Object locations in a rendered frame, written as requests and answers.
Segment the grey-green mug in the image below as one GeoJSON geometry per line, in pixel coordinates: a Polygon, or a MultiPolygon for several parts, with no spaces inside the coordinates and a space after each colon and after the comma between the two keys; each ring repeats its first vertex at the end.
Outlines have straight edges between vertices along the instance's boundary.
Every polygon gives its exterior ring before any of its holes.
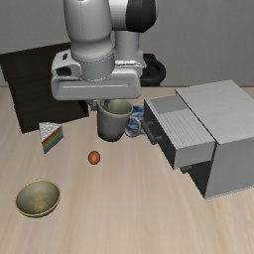
{"type": "Polygon", "coordinates": [[[141,121],[133,116],[134,107],[126,99],[99,100],[97,102],[97,134],[106,142],[119,141],[123,134],[130,138],[137,137],[142,129],[141,121]],[[137,123],[137,130],[130,132],[131,120],[137,123]]]}

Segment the grey cabinet drawer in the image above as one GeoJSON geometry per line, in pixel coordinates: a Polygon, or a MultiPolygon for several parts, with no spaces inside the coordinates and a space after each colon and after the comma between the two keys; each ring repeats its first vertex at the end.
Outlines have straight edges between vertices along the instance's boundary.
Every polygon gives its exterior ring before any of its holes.
{"type": "Polygon", "coordinates": [[[173,169],[212,158],[214,139],[178,95],[146,98],[142,126],[173,169]]]}

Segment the grey cabinet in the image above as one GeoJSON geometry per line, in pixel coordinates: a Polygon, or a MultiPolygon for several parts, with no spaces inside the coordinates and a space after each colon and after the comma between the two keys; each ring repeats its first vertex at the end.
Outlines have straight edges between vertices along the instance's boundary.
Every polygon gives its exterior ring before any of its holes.
{"type": "Polygon", "coordinates": [[[231,80],[181,87],[176,93],[215,140],[209,162],[189,175],[206,199],[254,187],[254,98],[231,80]]]}

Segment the rainbow cake wedge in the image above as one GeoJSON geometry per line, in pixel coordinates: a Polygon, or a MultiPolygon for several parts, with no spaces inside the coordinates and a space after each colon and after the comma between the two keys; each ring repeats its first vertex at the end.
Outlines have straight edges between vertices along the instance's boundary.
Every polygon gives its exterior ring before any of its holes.
{"type": "Polygon", "coordinates": [[[41,122],[39,130],[45,154],[64,137],[63,126],[59,123],[41,122]]]}

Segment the small orange fruit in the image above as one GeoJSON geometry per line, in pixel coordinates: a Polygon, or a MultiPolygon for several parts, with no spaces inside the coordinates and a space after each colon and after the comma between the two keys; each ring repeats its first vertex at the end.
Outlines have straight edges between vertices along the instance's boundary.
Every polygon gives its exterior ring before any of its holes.
{"type": "Polygon", "coordinates": [[[91,165],[97,165],[100,162],[101,156],[97,151],[91,151],[88,154],[87,160],[91,165]]]}

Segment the olive-grey bowl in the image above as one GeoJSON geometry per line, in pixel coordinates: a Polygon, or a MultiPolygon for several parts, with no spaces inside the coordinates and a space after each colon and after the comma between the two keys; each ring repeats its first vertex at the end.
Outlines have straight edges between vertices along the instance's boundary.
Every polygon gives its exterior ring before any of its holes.
{"type": "Polygon", "coordinates": [[[50,214],[58,206],[60,200],[61,190],[55,183],[35,180],[19,190],[15,204],[23,215],[38,218],[50,214]]]}

